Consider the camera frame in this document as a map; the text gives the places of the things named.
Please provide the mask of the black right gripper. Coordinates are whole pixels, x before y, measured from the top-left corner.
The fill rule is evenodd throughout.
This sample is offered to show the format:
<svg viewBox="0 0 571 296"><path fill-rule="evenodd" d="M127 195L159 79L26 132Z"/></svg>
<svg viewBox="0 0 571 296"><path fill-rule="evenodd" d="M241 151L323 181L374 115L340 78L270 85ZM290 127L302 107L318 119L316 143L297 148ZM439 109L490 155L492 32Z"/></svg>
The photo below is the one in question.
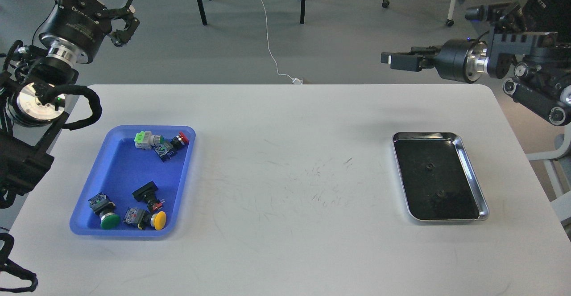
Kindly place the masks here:
<svg viewBox="0 0 571 296"><path fill-rule="evenodd" d="M408 52L382 52L380 62L408 72L435 68L443 79L474 83L487 73L487 43L452 39L443 45L415 46Z"/></svg>

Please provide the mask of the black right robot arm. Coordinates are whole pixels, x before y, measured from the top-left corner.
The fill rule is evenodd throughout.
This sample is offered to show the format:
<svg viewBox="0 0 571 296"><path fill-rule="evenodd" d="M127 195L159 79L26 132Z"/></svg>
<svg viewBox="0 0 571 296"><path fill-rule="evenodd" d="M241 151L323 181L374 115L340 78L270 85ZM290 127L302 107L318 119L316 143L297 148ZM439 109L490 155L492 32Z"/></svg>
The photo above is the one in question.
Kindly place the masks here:
<svg viewBox="0 0 571 296"><path fill-rule="evenodd" d="M487 40L451 39L443 45L383 52L391 69L436 69L443 79L474 83L483 75L503 79L502 90L550 124L570 122L570 46L556 32L528 31L517 2L469 8L469 21L490 25Z"/></svg>

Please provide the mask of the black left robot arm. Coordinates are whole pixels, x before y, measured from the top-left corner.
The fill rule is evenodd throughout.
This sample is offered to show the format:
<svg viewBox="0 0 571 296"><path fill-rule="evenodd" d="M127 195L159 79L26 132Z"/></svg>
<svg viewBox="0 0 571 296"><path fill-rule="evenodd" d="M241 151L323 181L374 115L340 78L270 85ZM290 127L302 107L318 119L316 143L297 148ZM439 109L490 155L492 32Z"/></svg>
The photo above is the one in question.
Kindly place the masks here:
<svg viewBox="0 0 571 296"><path fill-rule="evenodd" d="M39 26L41 46L16 40L1 56L1 208L30 193L50 170L48 148L63 129L98 121L98 95L77 85L77 64L91 63L104 40L129 42L140 24L127 0L110 9L99 0L53 0Z"/></svg>

